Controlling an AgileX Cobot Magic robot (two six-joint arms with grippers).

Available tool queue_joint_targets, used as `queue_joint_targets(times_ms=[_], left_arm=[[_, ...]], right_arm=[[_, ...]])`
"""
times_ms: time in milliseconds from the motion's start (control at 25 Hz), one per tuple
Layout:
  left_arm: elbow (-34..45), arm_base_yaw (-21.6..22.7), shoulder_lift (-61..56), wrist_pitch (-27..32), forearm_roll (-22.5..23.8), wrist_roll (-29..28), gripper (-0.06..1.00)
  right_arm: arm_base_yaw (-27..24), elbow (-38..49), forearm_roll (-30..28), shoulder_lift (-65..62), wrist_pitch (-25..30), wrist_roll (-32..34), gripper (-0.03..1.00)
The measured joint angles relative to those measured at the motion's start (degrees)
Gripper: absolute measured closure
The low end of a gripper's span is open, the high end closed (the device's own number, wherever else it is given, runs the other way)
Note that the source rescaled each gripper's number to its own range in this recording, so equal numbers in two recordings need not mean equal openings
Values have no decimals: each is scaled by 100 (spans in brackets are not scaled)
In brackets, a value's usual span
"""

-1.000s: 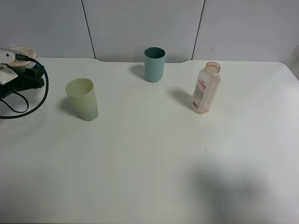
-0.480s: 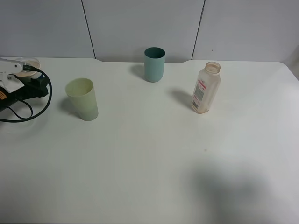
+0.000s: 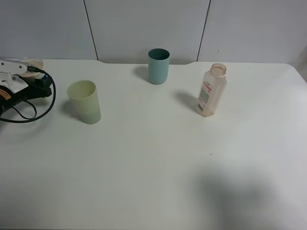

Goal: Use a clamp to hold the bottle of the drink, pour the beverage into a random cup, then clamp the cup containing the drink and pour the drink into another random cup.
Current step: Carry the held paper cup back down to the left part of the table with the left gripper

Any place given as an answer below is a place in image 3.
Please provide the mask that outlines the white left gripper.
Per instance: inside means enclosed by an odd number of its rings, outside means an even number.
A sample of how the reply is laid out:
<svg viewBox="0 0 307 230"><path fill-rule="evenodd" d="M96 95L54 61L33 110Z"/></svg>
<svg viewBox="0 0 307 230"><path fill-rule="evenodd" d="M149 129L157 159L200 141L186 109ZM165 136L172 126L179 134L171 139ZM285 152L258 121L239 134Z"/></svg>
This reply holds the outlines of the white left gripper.
<svg viewBox="0 0 307 230"><path fill-rule="evenodd" d="M10 73L0 73L0 85L12 92L12 99L21 101L45 98L52 94L50 86L42 87L34 83L28 85L19 76Z"/></svg>

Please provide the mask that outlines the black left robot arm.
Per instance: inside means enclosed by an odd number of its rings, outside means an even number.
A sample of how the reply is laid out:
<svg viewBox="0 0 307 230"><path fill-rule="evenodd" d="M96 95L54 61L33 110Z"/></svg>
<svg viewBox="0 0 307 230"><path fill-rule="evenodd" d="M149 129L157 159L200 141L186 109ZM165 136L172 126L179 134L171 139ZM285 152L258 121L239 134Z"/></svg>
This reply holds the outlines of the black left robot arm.
<svg viewBox="0 0 307 230"><path fill-rule="evenodd" d="M43 75L43 78L34 78L32 80L19 75L14 75L14 77L18 77L17 79L21 80L21 83L25 83L26 87L18 92L13 92L9 86L0 86L0 115L9 109L14 109L23 119L30 120L31 118L26 118L14 108L17 104L24 102L33 108L35 112L33 118L35 118L37 115L37 110L36 107L29 102L29 100L49 97L52 94L51 86L53 86L53 88L55 87L53 80L51 80L51 78L46 74Z"/></svg>

